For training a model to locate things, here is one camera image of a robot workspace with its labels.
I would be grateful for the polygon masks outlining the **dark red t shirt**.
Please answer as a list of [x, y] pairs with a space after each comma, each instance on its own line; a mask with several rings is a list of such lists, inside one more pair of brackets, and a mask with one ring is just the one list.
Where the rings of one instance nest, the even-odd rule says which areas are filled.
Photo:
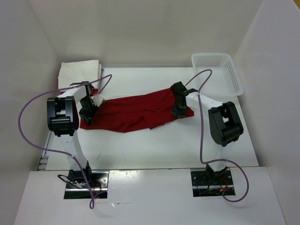
[[104, 129], [119, 133], [154, 129], [177, 118], [172, 114], [175, 96], [170, 88], [145, 95], [104, 101], [88, 125], [81, 120], [80, 128]]

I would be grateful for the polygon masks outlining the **pink t shirt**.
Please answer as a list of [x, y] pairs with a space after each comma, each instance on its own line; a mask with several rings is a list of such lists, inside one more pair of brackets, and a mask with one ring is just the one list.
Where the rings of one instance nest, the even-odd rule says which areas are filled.
[[97, 95], [98, 94], [98, 89], [93, 89], [92, 91], [91, 91], [91, 96], [95, 96], [95, 95]]

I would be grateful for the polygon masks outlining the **cream white t shirt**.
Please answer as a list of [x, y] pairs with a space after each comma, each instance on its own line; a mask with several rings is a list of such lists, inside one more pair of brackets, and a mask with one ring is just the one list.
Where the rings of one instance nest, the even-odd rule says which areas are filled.
[[58, 75], [58, 88], [69, 87], [72, 83], [92, 82], [101, 76], [99, 60], [62, 63]]

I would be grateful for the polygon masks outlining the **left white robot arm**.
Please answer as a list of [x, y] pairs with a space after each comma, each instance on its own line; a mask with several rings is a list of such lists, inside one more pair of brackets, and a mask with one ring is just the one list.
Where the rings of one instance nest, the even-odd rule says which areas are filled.
[[90, 125], [98, 111], [92, 100], [94, 87], [88, 81], [71, 84], [71, 89], [47, 99], [47, 125], [59, 138], [69, 161], [67, 179], [72, 186], [79, 183], [89, 187], [93, 175], [88, 160], [82, 152], [78, 139], [80, 122]]

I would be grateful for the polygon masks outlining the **lavender t shirt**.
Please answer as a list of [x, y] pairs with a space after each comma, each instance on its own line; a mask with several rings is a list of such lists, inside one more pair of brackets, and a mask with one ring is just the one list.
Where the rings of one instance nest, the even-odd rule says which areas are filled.
[[104, 70], [104, 68], [101, 68], [101, 70], [99, 71], [99, 78], [102, 78]]

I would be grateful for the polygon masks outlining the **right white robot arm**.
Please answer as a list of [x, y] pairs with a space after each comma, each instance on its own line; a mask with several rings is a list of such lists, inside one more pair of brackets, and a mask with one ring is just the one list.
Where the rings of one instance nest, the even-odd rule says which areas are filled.
[[236, 106], [231, 101], [222, 103], [200, 94], [196, 89], [187, 89], [182, 82], [173, 84], [171, 86], [171, 91], [175, 96], [175, 103], [172, 107], [172, 115], [175, 118], [187, 117], [190, 106], [200, 112], [200, 162], [206, 165], [205, 178], [208, 185], [217, 184], [220, 180], [224, 179], [227, 167], [223, 166], [222, 169], [219, 170], [217, 168], [212, 168], [211, 164], [216, 162], [227, 162], [228, 160], [221, 158], [206, 162], [203, 161], [203, 107], [208, 109], [210, 135], [213, 141], [222, 146], [222, 148], [225, 148], [228, 144], [237, 141], [244, 132]]

